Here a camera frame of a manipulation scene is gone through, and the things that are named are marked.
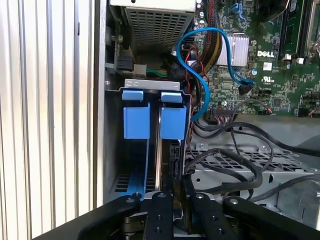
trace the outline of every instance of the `silver heatsink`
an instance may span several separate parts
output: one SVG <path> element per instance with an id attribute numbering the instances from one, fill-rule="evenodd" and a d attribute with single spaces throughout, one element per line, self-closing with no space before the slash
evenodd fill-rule
<path id="1" fill-rule="evenodd" d="M 169 52 L 186 31 L 196 12 L 196 0 L 111 0 L 124 7 L 141 52 Z"/>
<path id="2" fill-rule="evenodd" d="M 228 35 L 228 40 L 231 48 L 231 65 L 236 67 L 245 67 L 248 60 L 249 52 L 249 37 L 242 34 Z M 227 48 L 223 40 L 220 57 L 217 65 L 227 66 Z"/>

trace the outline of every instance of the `metal mesh grille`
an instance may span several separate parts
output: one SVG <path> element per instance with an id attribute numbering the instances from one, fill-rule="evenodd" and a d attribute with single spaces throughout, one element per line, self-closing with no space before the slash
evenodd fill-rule
<path id="1" fill-rule="evenodd" d="M 250 159 L 251 162 L 256 164 L 258 167 L 263 167 L 269 157 L 270 153 L 260 153 L 260 152 L 249 152 L 243 151 L 241 155 L 247 159 Z M 276 172 L 313 172 L 313 169 L 309 168 L 306 165 L 302 165 L 296 157 L 299 155 L 294 153 L 275 153 L 272 163 L 269 165 L 267 171 L 276 171 Z M 216 154 L 215 156 L 207 157 L 208 164 L 223 168 L 223 169 L 234 169 L 234 170 L 246 170 L 247 168 L 239 163 L 233 161 L 231 158 Z"/>
<path id="2" fill-rule="evenodd" d="M 126 8 L 126 14 L 141 52 L 167 52 L 190 24 L 193 14 Z"/>

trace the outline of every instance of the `green circuit board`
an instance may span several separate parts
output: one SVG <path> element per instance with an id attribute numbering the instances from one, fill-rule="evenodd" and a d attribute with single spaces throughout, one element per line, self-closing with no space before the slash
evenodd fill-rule
<path id="1" fill-rule="evenodd" d="M 277 116 L 302 117 L 299 112 L 301 109 L 307 111 L 303 114 L 304 117 L 308 117 L 311 111 L 320 114 L 320 71 L 317 60 L 307 60 L 305 64 L 278 60 L 283 16 L 269 22 L 258 22 L 255 21 L 256 0 L 243 0 L 240 3 L 243 4 L 243 17 L 246 21 L 230 13 L 233 3 L 227 0 L 219 5 L 221 28 L 229 35 L 243 34 L 249 37 L 247 65 L 234 67 L 234 70 L 253 79 L 255 87 L 248 94 L 240 96 L 227 66 L 216 65 L 208 73 L 211 80 L 209 107 L 221 107 L 221 103 L 225 103 L 223 108 L 232 109 L 243 100 L 257 99 L 270 106 L 273 115 Z M 204 39 L 204 34 L 196 37 L 198 46 L 202 46 Z M 258 56 L 258 51 L 265 52 L 264 56 Z M 250 75 L 252 69 L 257 70 L 254 77 Z M 241 112 L 259 114 L 261 110 L 259 106 L 249 104 Z"/>

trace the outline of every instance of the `capacitor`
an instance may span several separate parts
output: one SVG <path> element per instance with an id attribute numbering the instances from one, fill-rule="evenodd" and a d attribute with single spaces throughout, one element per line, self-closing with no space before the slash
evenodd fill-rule
<path id="1" fill-rule="evenodd" d="M 285 63 L 283 66 L 282 66 L 282 68 L 283 68 L 283 70 L 289 70 L 290 69 L 290 63 Z"/>
<path id="2" fill-rule="evenodd" d="M 258 74 L 258 70 L 256 68 L 253 68 L 250 70 L 249 75 L 251 78 L 254 78 L 255 76 L 257 76 Z"/>
<path id="3" fill-rule="evenodd" d="M 257 40 L 252 40 L 252 41 L 251 41 L 251 45 L 252 45 L 252 46 L 257 45 Z"/>
<path id="4" fill-rule="evenodd" d="M 205 25 L 205 23 L 206 23 L 206 22 L 205 22 L 204 20 L 200 20 L 200 21 L 199 21 L 199 24 L 200 24 L 200 26 L 202 26 L 202 27 Z"/>

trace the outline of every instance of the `ribbed metal panel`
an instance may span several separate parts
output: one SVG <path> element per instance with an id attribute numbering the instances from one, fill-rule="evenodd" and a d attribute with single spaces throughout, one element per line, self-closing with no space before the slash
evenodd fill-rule
<path id="1" fill-rule="evenodd" d="M 247 65 L 249 52 L 249 37 L 242 34 L 228 35 L 231 50 L 231 65 L 244 67 Z M 217 65 L 227 66 L 227 46 L 225 41 L 222 43 L 222 50 Z"/>
<path id="2" fill-rule="evenodd" d="M 2 240 L 37 237 L 97 204 L 93 4 L 0 0 Z"/>
<path id="3" fill-rule="evenodd" d="M 194 13 L 163 11 L 156 9 L 125 9 L 129 24 L 142 52 L 171 51 L 177 40 L 186 31 Z"/>

